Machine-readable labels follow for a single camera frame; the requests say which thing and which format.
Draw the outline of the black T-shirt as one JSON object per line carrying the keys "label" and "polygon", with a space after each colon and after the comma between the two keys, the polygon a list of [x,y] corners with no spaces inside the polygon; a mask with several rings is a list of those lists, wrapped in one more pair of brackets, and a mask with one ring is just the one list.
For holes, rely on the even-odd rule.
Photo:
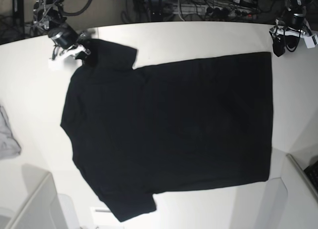
{"label": "black T-shirt", "polygon": [[134,48],[99,39],[88,47],[94,65],[71,77],[61,127],[75,166],[118,221],[154,212],[154,194],[268,180],[269,52],[134,69]]}

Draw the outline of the grey cloth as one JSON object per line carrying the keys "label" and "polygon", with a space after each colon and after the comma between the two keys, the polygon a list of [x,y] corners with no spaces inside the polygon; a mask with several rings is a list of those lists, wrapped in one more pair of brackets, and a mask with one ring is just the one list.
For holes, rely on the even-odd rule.
{"label": "grey cloth", "polygon": [[8,115],[3,106],[0,107],[0,158],[9,159],[21,154],[21,147],[12,134]]}

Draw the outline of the black keyboard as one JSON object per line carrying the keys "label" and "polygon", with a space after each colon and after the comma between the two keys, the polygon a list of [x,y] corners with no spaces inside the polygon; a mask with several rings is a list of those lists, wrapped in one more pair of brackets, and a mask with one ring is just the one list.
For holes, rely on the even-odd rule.
{"label": "black keyboard", "polygon": [[318,163],[316,162],[313,165],[308,166],[304,173],[312,183],[313,187],[318,190]]}

